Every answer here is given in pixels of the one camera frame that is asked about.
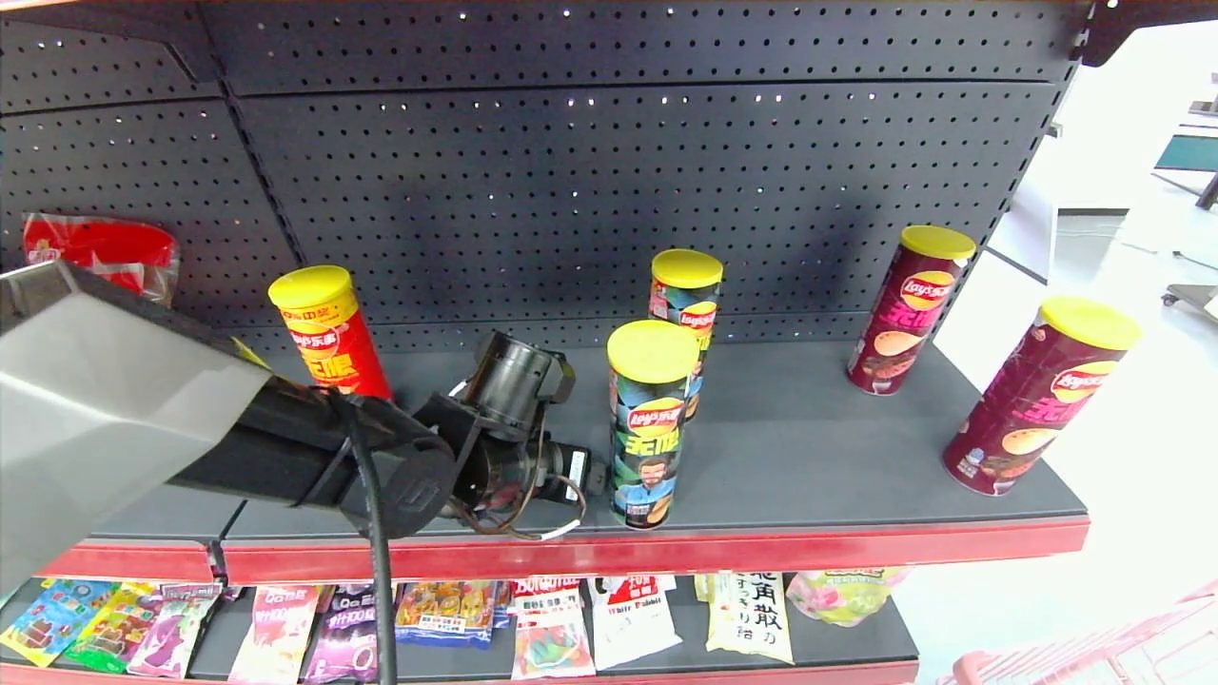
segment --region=red chip can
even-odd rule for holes
[[[970,490],[1005,495],[1133,347],[1141,329],[1084,297],[1050,297],[943,453]]]
[[[393,401],[347,269],[297,269],[275,279],[268,295],[318,385]]]
[[[847,364],[851,383],[872,395],[900,389],[976,251],[972,238],[942,225],[910,225],[901,232],[867,328]]]

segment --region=shopping cart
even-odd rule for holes
[[[971,652],[937,685],[1218,685],[1218,581],[1167,611],[1060,642]]]

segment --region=red shelf edge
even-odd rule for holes
[[[597,675],[577,678],[572,683],[604,683],[607,685],[670,685],[688,681],[693,673],[661,673],[655,675]],[[917,661],[859,663],[825,667],[777,667],[750,670],[719,670],[698,673],[699,683],[749,683],[750,685],[900,685],[917,676]],[[136,675],[111,675],[86,670],[37,668],[33,665],[0,664],[4,685],[147,685],[149,679]],[[463,681],[451,681],[458,685]],[[480,681],[482,685],[508,685],[513,680]]]
[[[419,536],[393,542],[390,556],[400,580],[810,570],[1044,557],[1080,550],[1089,528],[1086,516],[1071,516],[732,535],[624,531],[546,542]],[[371,578],[367,544],[357,540],[227,541],[223,548],[229,581],[238,585]]]
[[[212,562],[201,542],[128,542],[88,540],[63,552],[38,574],[45,578],[96,578],[212,583]]]

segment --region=yellow lid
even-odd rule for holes
[[[1128,350],[1141,339],[1138,322],[1086,297],[1049,297],[1040,316],[1062,334],[1104,350]]]
[[[723,279],[723,262],[695,250],[665,250],[652,260],[652,275],[676,288],[706,288]]]
[[[967,260],[977,251],[977,244],[963,233],[929,224],[905,227],[901,245],[937,260]]]
[[[319,264],[280,275],[267,289],[267,295],[276,307],[300,310],[324,305],[352,288],[347,269]]]
[[[609,366],[638,383],[672,383],[693,372],[698,339],[666,321],[636,321],[614,330],[605,345]]]

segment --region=store shelf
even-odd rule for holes
[[[976,495],[939,462],[977,390],[928,347],[899,395],[873,397],[843,373],[848,342],[719,344],[703,408],[691,424],[677,501],[660,530],[618,525],[608,496],[559,540],[524,542],[438,520],[392,544],[397,578],[693,573],[896,566],[1035,557],[1082,547],[1083,503],[1039,464],[1000,499]],[[569,353],[579,380],[547,418],[555,439],[609,444],[600,349]],[[272,356],[300,377],[300,361]],[[390,353],[393,384],[417,406],[451,388],[474,352]],[[530,505],[527,529],[565,523],[570,509]],[[368,578],[367,542],[337,514],[250,502],[223,541],[239,584]]]
[[[7,625],[37,596],[37,585],[27,585],[4,611]],[[851,629],[826,625],[798,613],[789,605],[792,650],[795,665],[765,657],[734,652],[708,652],[706,605],[693,597],[688,578],[678,579],[677,590],[669,594],[672,619],[683,642],[676,647],[610,669],[597,678],[581,678],[579,683],[682,683],[692,673],[699,683],[750,683],[762,685],[890,685],[910,683],[917,674],[917,647],[905,630],[896,608],[889,602],[878,614]],[[191,678],[223,680],[227,678],[241,639],[250,625],[252,596],[222,607],[203,635],[202,644],[190,667]],[[398,645],[400,680],[404,683],[508,683],[514,645],[512,630],[498,630],[491,648],[449,650]],[[0,648],[0,681],[5,685],[46,683],[46,672],[16,664],[15,653]],[[102,679],[95,674],[55,670],[55,683],[147,683],[146,679]]]
[[[99,525],[40,575],[209,583],[207,544],[219,540],[244,502],[163,485]]]

